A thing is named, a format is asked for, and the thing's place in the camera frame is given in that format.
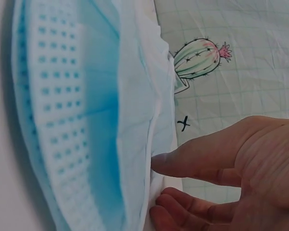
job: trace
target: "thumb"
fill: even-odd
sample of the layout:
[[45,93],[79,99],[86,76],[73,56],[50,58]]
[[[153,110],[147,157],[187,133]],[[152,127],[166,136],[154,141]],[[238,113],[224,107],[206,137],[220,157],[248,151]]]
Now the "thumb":
[[241,147],[267,127],[288,124],[288,119],[247,117],[236,124],[190,140],[177,150],[152,157],[151,168],[172,177],[192,177],[200,170],[234,168]]

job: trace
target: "green cactus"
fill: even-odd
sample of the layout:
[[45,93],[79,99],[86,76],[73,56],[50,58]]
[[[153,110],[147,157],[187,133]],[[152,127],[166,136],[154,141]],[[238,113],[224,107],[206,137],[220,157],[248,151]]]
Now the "green cactus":
[[189,88],[189,79],[207,75],[215,70],[224,58],[229,62],[232,57],[229,45],[218,49],[217,46],[207,38],[195,39],[184,45],[174,56],[174,68],[177,73],[175,93]]

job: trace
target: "hand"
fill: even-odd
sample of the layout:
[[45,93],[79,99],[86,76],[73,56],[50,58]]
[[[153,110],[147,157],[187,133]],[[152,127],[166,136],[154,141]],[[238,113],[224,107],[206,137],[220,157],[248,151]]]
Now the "hand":
[[150,215],[157,231],[289,231],[289,120],[252,116],[152,158],[152,169],[241,187],[238,202],[217,205],[174,188]]

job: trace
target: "fingernail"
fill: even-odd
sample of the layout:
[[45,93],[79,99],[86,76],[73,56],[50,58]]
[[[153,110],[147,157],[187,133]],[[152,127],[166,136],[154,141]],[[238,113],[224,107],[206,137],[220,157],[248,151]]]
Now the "fingernail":
[[167,160],[168,153],[162,153],[151,158],[151,162],[153,165],[162,165]]

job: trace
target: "white wall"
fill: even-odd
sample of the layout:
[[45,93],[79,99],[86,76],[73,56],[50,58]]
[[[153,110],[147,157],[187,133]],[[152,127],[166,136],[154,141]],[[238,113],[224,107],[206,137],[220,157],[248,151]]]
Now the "white wall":
[[10,68],[13,0],[0,0],[0,231],[55,230],[20,134]]

